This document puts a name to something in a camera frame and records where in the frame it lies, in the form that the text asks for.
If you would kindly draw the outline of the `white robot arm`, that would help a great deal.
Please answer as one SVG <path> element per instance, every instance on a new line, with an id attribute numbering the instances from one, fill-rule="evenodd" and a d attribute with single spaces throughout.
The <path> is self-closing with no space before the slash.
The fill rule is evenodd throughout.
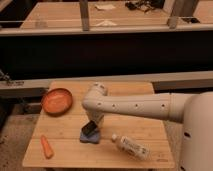
<path id="1" fill-rule="evenodd" d="M 104 84 L 94 83 L 82 107 L 96 124 L 107 113 L 182 123 L 179 171 L 213 171 L 213 91 L 109 96 Z"/>

